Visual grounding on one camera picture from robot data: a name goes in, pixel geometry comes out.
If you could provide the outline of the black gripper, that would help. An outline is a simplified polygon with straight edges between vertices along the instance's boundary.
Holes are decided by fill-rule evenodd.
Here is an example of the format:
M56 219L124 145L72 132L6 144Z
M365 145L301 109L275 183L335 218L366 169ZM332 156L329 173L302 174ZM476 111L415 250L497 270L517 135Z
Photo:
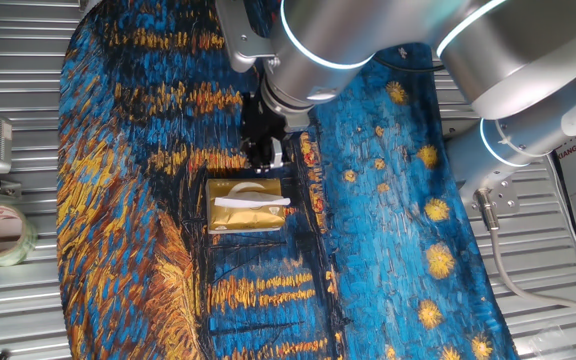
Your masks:
M283 145L280 140L287 136L286 121L265 103L261 90L243 96L241 112L241 137L245 142L245 153L251 168L268 166L268 146L263 140L271 138L269 167L278 169L284 166Z

